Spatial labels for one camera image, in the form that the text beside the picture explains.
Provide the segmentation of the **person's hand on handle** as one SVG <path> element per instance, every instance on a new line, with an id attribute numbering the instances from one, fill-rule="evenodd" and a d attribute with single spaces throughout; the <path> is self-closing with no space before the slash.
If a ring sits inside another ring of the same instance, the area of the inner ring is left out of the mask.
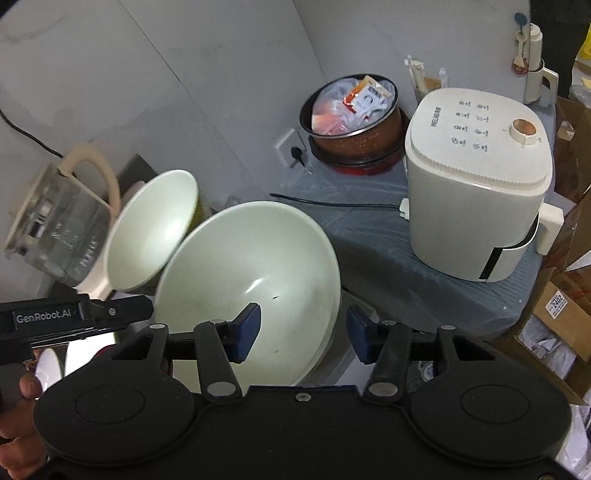
<path id="1" fill-rule="evenodd" d="M 19 381 L 23 398 L 1 414 L 1 468 L 11 479 L 26 479 L 46 462 L 47 450 L 33 422 L 36 399 L 42 395 L 39 380 L 27 372 Z"/>

